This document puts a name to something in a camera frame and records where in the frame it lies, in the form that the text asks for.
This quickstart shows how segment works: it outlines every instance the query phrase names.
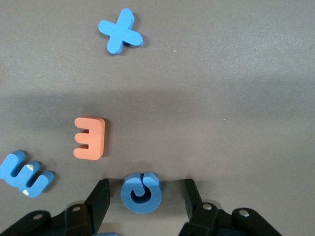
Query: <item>orange letter e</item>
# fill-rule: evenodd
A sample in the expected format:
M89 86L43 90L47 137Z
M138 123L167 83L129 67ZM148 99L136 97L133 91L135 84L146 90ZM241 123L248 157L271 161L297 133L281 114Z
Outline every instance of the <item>orange letter e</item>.
M74 136L76 142L84 144L73 151L76 158L98 160L104 154L105 120L98 117L79 117L75 126L86 129Z

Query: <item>blue foam piece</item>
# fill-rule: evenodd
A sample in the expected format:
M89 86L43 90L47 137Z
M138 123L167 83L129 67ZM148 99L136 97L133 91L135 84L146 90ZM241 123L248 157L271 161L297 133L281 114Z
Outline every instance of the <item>blue foam piece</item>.
M129 8L124 8L115 23L102 20L98 23L98 30L109 36L107 50L111 54L119 54L128 43L132 46L140 47L143 45L141 34L131 29L134 22L134 16Z
M143 177L140 173L133 173L125 179L121 197L129 210L149 213L161 203L162 187L158 177L152 172L146 172Z
M25 152L18 150L10 153L0 166L0 178L4 179L7 184L18 188L22 193L30 198L40 195L45 188L54 179L54 173L46 171L42 173L36 181L33 176L39 171L40 163L31 161L24 165L19 171L18 168L25 160Z

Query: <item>white paint chip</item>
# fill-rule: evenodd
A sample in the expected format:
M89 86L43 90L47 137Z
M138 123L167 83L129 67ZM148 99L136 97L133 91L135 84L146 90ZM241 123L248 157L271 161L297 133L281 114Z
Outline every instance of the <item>white paint chip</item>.
M23 193L26 195L26 196L28 196L30 193L28 192L28 190L26 190L26 189L24 189L23 190Z
M34 170L34 166L33 165L26 165L27 168L29 168L31 171Z

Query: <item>gray surface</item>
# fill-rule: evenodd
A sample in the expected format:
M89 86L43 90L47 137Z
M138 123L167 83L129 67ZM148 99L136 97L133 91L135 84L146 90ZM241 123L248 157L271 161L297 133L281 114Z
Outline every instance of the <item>gray surface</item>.
M97 30L134 12L142 48L106 50ZM129 212L111 181L101 230L177 235L179 179L257 210L284 236L314 235L314 1L0 2L0 161L23 149L57 173L36 199L0 181L0 231L36 209L84 200L99 179L154 171L161 206ZM107 119L106 155L78 160L79 116Z

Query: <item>screw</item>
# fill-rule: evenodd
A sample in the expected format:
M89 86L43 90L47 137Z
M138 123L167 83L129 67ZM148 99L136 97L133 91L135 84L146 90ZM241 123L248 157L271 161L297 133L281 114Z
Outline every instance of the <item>screw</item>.
M211 210L212 209L212 206L209 204L209 203L204 203L202 205L202 207L205 209L205 210Z
M240 213L240 215L241 216L243 216L243 217L249 217L249 213L248 213L248 211L246 211L246 210L240 210L238 213Z
M79 211L81 208L79 206L76 206L72 209L72 212L76 212L76 211Z
M33 217L33 220L39 220L41 217L43 217L42 214L37 214Z

